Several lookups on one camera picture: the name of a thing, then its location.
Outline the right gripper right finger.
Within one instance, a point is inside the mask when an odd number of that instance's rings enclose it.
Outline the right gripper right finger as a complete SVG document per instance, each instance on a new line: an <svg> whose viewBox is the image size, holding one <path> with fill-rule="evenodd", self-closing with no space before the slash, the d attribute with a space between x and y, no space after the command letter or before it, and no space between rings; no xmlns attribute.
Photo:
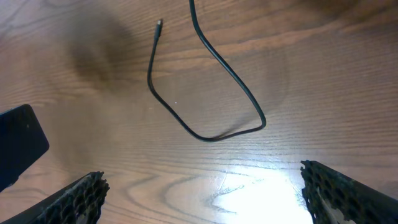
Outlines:
<svg viewBox="0 0 398 224"><path fill-rule="evenodd" d="M302 161L302 196L314 223L397 224L397 200L317 161Z"/></svg>

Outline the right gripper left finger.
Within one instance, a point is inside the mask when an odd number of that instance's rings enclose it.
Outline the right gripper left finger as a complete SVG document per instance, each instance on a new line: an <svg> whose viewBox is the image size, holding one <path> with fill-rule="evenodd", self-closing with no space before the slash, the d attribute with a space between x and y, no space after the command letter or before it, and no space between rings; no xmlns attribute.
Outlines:
<svg viewBox="0 0 398 224"><path fill-rule="evenodd" d="M103 172L90 172L2 224L97 224L110 189Z"/></svg>

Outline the blue Galaxy smartphone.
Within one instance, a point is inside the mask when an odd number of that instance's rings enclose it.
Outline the blue Galaxy smartphone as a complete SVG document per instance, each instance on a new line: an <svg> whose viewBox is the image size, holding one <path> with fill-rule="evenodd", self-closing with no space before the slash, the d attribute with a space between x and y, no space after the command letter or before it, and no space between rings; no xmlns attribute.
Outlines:
<svg viewBox="0 0 398 224"><path fill-rule="evenodd" d="M48 149L49 142L31 105L1 113L1 190L15 184Z"/></svg>

